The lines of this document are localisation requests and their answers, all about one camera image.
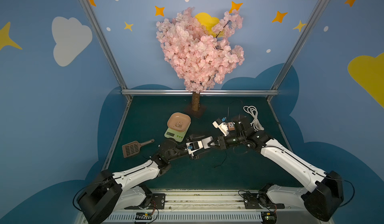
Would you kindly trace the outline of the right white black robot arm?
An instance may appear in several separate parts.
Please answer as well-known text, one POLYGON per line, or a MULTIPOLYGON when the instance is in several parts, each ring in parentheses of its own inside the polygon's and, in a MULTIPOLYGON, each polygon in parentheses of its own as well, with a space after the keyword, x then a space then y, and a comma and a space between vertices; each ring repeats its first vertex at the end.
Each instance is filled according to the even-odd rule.
POLYGON ((270 159, 302 184, 302 188, 282 187, 267 184, 258 191, 257 202, 265 208, 277 205, 306 209, 322 222, 328 222, 336 210, 347 205, 344 201, 344 179, 334 172, 329 173, 306 162, 263 130, 255 130, 245 116, 232 122, 217 119, 213 126, 221 136, 208 143, 211 147, 226 149, 245 145, 270 159))

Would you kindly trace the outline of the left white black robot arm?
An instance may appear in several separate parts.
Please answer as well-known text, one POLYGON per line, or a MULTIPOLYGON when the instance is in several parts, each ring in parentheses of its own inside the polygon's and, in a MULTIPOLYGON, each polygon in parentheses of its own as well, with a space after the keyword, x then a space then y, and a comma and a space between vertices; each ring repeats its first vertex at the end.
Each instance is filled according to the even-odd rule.
POLYGON ((207 137, 179 144, 174 139, 165 139, 145 163, 121 172, 101 171, 75 195, 73 204, 89 224, 102 223, 114 211, 145 205, 151 192, 144 187, 144 182, 165 174, 171 168, 172 160, 208 149, 213 141, 213 137, 207 137))

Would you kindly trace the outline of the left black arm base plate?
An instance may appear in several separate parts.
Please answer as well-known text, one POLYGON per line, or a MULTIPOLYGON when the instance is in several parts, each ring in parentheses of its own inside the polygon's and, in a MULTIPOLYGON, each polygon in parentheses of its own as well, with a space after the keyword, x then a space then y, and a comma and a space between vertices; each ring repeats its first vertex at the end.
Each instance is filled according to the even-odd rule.
POLYGON ((153 209, 156 207, 158 210, 163 210, 165 208, 166 194, 151 194, 144 199, 144 201, 139 206, 131 206, 124 208, 125 210, 147 210, 153 209))

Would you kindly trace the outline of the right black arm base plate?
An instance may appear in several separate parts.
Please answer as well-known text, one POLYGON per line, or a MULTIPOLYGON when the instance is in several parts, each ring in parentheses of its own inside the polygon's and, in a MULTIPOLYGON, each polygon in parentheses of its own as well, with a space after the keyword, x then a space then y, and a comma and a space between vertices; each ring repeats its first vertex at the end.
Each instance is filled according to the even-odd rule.
POLYGON ((266 210, 278 210, 285 209, 284 204, 273 203, 265 194, 259 193, 243 193, 240 196, 244 200, 246 209, 266 209, 266 210))

